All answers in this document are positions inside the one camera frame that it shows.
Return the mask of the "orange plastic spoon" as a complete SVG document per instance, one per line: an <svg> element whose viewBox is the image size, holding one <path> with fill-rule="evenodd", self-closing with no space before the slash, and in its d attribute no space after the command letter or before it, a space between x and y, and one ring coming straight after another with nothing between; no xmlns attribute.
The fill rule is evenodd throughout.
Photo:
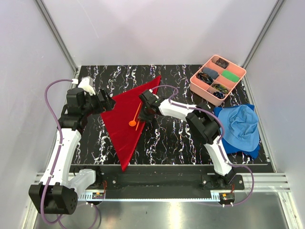
<svg viewBox="0 0 305 229"><path fill-rule="evenodd" d="M141 108L141 103L139 103L138 108L135 112L135 115L134 115L133 119L128 123L129 126L134 127L134 126L137 125L136 118L137 118L137 115L138 115L138 112L139 112L140 108Z"/></svg>

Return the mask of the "red cloth napkin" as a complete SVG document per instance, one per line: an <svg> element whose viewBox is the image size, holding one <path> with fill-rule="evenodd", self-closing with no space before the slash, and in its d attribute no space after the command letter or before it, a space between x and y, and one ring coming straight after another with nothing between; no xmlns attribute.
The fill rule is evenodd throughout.
<svg viewBox="0 0 305 229"><path fill-rule="evenodd" d="M123 172L132 158L145 126L145 122L140 122L136 131L136 126L131 127L128 124L133 119L139 103L142 106L139 95L149 89L157 93L155 87L160 85L161 78L159 75L148 83L114 96L114 109L101 114Z"/></svg>

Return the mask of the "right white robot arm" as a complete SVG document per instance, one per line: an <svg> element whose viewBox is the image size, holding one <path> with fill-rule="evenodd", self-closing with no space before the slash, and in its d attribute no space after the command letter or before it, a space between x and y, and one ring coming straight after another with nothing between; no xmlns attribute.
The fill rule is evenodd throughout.
<svg viewBox="0 0 305 229"><path fill-rule="evenodd" d="M206 148L214 166L215 174L206 179L208 189L227 189L234 182L236 172L225 153L222 144L224 128L206 104L191 105L175 102L157 96L146 90L139 95L143 107L139 113L141 121L152 121L156 115L170 116L187 122L191 137L199 140Z"/></svg>

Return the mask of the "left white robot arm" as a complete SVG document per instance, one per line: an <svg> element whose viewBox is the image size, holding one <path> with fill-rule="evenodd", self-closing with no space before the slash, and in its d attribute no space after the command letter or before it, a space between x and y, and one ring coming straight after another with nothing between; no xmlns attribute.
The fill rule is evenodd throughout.
<svg viewBox="0 0 305 229"><path fill-rule="evenodd" d="M56 142L48 166L38 184L31 185L29 196L40 214L71 215L78 197L88 187L99 188L103 183L100 172L82 169L69 179L72 158L81 140L90 115L111 111L115 101L104 89L96 92L93 79L85 77L70 81L69 89L57 125Z"/></svg>

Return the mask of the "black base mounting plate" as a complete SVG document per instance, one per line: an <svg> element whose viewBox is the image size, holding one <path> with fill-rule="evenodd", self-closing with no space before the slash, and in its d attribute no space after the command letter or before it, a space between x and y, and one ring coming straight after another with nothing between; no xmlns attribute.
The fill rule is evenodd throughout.
<svg viewBox="0 0 305 229"><path fill-rule="evenodd" d="M97 185L107 189L124 187L191 186L205 190L244 190L244 181L235 171L228 178L217 175L212 165L131 165L123 172L119 165L72 165L76 175L82 169L97 171Z"/></svg>

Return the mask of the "multicolour bands left compartment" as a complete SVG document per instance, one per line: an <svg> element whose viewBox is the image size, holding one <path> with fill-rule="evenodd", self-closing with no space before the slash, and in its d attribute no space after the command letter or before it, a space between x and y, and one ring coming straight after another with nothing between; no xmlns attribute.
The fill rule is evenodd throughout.
<svg viewBox="0 0 305 229"><path fill-rule="evenodd" d="M214 79L207 73L198 73L197 78L208 85L211 85L214 82Z"/></svg>

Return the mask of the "multicolour bands compartment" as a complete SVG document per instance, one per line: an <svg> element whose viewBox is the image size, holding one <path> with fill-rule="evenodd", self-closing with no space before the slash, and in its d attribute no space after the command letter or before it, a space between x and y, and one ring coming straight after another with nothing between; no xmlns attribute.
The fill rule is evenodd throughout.
<svg viewBox="0 0 305 229"><path fill-rule="evenodd" d="M219 83L215 83L213 84L213 88L218 90L219 92L223 93L223 94L228 94L229 90L222 84Z"/></svg>
<svg viewBox="0 0 305 229"><path fill-rule="evenodd" d="M214 82L214 79L207 73L198 73L197 78L208 85L211 85Z"/></svg>

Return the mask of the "pink divided organizer tray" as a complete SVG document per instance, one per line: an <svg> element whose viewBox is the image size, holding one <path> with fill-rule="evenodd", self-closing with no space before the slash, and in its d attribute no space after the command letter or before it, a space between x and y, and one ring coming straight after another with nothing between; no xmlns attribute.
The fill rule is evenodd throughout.
<svg viewBox="0 0 305 229"><path fill-rule="evenodd" d="M226 69L219 67L215 64L215 62L222 58L229 62L229 65ZM202 69L208 67L210 69L213 69L219 73L219 76L216 80L213 81L211 85L208 85L201 80L197 78L198 73L202 73ZM224 70L228 70L234 74L236 74L240 80L237 83L231 82L228 79L224 78L222 76L222 72ZM238 66L237 64L225 59L224 57L221 57L219 55L213 55L202 67L199 68L199 70L196 71L196 73L190 78L190 90L200 96L201 98L205 99L206 101L212 103L215 106L220 106L230 95L230 93L233 91L233 89L240 83L240 81L243 79L243 77L246 74L246 70L242 68L241 66ZM228 90L228 94L223 94L219 92L218 90L213 88L213 84L219 83L224 85Z"/></svg>

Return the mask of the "multicolour bands front compartment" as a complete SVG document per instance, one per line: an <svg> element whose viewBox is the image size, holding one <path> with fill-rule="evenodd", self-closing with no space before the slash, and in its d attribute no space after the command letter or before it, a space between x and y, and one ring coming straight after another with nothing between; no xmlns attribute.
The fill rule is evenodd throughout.
<svg viewBox="0 0 305 229"><path fill-rule="evenodd" d="M218 90L219 92L223 93L223 94L228 94L229 90L222 84L219 83L215 83L213 84L213 88Z"/></svg>

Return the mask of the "grey-blue cloth in tray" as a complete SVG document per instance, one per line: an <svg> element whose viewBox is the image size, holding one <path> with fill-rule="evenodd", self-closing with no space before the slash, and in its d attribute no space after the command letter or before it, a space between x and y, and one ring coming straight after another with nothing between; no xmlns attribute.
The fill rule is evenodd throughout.
<svg viewBox="0 0 305 229"><path fill-rule="evenodd" d="M219 73L217 71L210 69L208 67L203 68L202 72L208 74L209 77L211 77L213 80L216 80L217 77L219 76Z"/></svg>

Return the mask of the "dark patterned item in tray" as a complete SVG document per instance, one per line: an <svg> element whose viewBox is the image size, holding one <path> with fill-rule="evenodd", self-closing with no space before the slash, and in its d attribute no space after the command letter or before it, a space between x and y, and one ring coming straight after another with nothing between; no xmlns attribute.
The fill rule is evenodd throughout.
<svg viewBox="0 0 305 229"><path fill-rule="evenodd" d="M227 62L226 60L222 59L222 58L219 58L216 62L215 62L216 65L218 65L219 67L221 68L224 68L226 69L229 65L229 62Z"/></svg>

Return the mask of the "green cloth in tray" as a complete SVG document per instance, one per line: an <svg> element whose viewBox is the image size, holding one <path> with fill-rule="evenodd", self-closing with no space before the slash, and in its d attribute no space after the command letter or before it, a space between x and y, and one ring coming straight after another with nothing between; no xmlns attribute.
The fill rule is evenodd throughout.
<svg viewBox="0 0 305 229"><path fill-rule="evenodd" d="M228 70L224 70L222 72L222 76L234 83L237 83L240 80L240 78L236 74L234 74Z"/></svg>

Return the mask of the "light blue bucket hat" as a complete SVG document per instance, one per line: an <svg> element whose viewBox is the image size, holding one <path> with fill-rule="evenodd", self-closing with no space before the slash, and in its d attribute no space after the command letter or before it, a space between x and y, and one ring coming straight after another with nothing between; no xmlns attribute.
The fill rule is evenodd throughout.
<svg viewBox="0 0 305 229"><path fill-rule="evenodd" d="M223 139L245 152L255 151L259 145L258 116L252 104L223 108L218 119L224 126Z"/></svg>

